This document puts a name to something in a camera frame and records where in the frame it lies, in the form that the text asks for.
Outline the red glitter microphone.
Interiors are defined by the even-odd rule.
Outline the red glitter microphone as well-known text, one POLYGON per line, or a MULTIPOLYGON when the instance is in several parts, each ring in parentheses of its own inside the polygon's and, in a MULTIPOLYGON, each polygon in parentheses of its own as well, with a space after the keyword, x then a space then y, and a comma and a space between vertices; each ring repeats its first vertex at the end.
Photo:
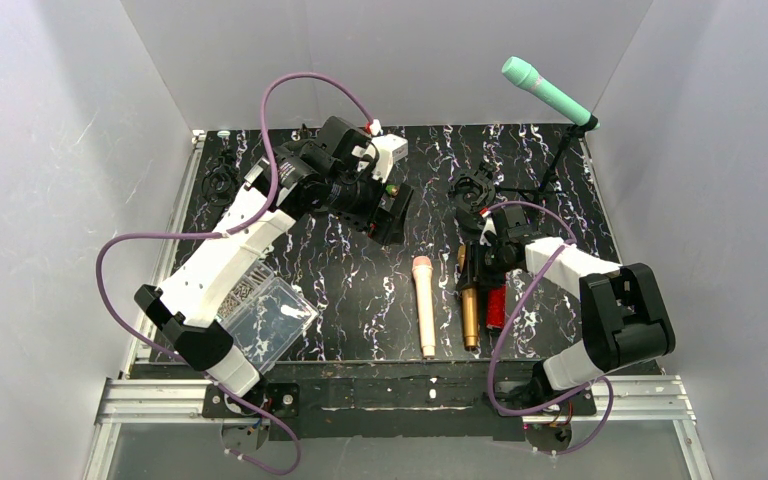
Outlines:
POLYGON ((485 326, 489 331, 501 331, 506 323, 505 286, 490 289, 487 292, 485 326))

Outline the gold microphone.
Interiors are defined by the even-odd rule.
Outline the gold microphone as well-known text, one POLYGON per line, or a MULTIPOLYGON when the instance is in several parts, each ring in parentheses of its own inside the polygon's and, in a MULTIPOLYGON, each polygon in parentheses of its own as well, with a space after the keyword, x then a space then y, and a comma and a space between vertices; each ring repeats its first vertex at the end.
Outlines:
POLYGON ((477 290, 471 283, 467 268, 468 248, 461 245, 458 249, 457 291, 461 299, 462 332, 464 348, 476 350, 479 346, 479 317, 477 290))

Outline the pink microphone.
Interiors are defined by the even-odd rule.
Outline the pink microphone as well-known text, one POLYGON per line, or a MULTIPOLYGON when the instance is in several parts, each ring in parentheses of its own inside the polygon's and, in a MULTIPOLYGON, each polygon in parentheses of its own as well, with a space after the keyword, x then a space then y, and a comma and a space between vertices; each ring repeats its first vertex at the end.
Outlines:
POLYGON ((421 352, 425 359, 430 359, 436 355, 436 338, 432 293, 433 268, 429 257, 417 256, 413 259, 412 276, 417 300, 421 352))

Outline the black tripod shock mount stand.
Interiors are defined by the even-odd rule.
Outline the black tripod shock mount stand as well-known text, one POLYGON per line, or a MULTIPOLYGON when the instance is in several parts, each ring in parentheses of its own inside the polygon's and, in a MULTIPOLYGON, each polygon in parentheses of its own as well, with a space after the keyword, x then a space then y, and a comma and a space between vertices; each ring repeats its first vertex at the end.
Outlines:
POLYGON ((208 159, 207 173, 200 184, 201 197, 212 206, 230 205, 240 188, 236 155, 230 149, 221 150, 208 159))

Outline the black round base clip stand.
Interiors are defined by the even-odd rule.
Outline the black round base clip stand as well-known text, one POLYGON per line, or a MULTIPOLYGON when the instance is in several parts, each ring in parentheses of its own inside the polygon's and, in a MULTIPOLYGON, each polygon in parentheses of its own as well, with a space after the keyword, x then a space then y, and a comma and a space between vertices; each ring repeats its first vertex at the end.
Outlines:
POLYGON ((316 137, 316 129, 309 128, 306 124, 302 124, 297 133, 299 140, 312 140, 316 137))

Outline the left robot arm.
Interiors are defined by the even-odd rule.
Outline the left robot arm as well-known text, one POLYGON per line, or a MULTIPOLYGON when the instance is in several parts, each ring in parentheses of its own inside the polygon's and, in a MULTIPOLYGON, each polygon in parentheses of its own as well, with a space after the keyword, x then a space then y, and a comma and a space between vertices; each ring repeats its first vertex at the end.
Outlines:
POLYGON ((262 378, 218 314, 241 277, 307 215, 327 213, 382 246, 404 240, 413 190, 392 184, 408 142, 379 126, 361 129, 332 116, 312 138, 273 147, 244 178, 205 240, 160 285, 143 285, 134 300, 193 369, 238 396, 262 378))

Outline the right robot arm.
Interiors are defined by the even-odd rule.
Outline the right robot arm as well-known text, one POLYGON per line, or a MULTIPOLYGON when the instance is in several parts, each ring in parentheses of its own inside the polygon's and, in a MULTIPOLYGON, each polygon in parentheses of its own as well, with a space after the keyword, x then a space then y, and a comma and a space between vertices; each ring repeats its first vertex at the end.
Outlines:
POLYGON ((532 274, 527 288, 548 280, 580 303, 582 337, 532 369, 529 382, 514 388, 511 407, 496 397, 501 349, 519 313, 513 311, 493 348, 487 373, 489 403, 502 416, 524 416, 562 402, 603 376, 672 353, 676 338, 653 270, 643 263, 621 265, 577 248, 573 236, 551 237, 528 224, 525 201, 484 208, 482 238, 465 247, 458 287, 488 291, 506 274, 532 274))

